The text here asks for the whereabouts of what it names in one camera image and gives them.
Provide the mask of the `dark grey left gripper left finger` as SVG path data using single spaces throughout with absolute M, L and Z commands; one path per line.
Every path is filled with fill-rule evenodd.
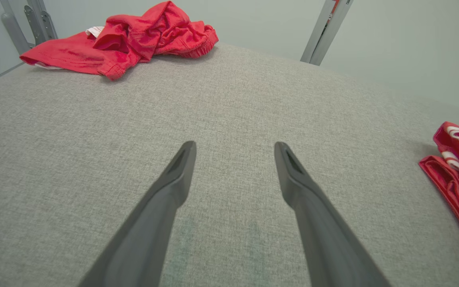
M 196 143 L 184 142 L 79 283 L 80 287 L 157 287 L 177 209 L 186 201 Z

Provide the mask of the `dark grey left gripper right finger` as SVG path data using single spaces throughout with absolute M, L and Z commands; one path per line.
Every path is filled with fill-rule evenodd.
M 285 142 L 275 143 L 285 202 L 295 212 L 311 285 L 389 287 L 370 254 Z

